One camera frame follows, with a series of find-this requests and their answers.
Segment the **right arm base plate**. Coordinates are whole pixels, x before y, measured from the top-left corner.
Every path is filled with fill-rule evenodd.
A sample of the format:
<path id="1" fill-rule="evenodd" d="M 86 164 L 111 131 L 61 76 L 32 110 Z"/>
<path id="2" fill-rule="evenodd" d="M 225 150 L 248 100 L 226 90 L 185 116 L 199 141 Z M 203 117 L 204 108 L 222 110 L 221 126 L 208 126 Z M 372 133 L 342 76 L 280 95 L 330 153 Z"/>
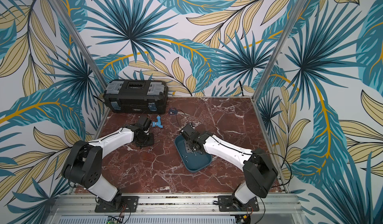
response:
<path id="1" fill-rule="evenodd" d="M 258 212 L 259 205 L 257 198 L 249 200 L 243 204 L 233 195 L 221 195 L 217 197 L 216 201 L 213 201 L 214 205 L 217 205 L 220 212 Z"/>

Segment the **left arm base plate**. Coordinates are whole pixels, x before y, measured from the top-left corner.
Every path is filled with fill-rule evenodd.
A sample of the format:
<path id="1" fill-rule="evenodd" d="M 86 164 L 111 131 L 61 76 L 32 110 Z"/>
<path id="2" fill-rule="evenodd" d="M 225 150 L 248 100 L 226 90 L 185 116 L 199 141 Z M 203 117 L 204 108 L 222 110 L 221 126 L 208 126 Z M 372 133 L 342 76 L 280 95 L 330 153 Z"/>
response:
<path id="1" fill-rule="evenodd" d="M 95 212 L 96 213 L 135 213 L 138 206 L 138 196 L 118 196 L 111 202 L 107 202 L 101 198 L 97 199 Z"/>

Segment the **teal plastic storage tray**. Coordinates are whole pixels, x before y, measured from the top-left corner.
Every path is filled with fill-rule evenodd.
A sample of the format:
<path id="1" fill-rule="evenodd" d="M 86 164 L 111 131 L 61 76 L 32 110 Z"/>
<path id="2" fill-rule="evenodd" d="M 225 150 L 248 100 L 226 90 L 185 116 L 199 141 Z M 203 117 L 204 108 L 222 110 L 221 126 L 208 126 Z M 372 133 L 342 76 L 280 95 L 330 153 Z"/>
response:
<path id="1" fill-rule="evenodd" d="M 174 144 L 185 168 L 189 172 L 196 173 L 212 163 L 212 155 L 210 154 L 188 152 L 186 147 L 186 140 L 181 135 L 176 137 Z"/>

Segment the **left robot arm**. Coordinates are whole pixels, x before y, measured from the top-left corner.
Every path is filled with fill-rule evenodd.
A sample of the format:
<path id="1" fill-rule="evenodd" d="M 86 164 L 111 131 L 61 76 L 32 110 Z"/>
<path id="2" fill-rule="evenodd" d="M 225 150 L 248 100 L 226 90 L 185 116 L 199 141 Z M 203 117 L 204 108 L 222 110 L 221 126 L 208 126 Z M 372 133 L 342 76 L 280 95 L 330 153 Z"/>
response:
<path id="1" fill-rule="evenodd" d="M 76 183 L 109 204 L 122 202 L 121 193 L 102 176 L 103 158 L 125 144 L 151 146 L 154 135 L 151 124 L 134 124 L 90 142 L 76 142 L 68 155 L 61 175 L 70 183 Z"/>

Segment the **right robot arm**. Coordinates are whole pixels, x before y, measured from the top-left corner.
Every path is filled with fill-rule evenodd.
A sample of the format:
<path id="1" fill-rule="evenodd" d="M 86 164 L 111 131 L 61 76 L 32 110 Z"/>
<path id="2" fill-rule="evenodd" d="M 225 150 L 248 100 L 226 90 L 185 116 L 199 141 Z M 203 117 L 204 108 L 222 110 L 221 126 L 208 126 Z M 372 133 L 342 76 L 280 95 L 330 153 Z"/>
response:
<path id="1" fill-rule="evenodd" d="M 226 142 L 212 133 L 200 134 L 197 131 L 180 132 L 193 151 L 201 151 L 217 156 L 243 172 L 244 182 L 233 193 L 234 201 L 247 204 L 254 197 L 266 198 L 277 179 L 270 154 L 263 149 L 255 150 L 242 148 Z"/>

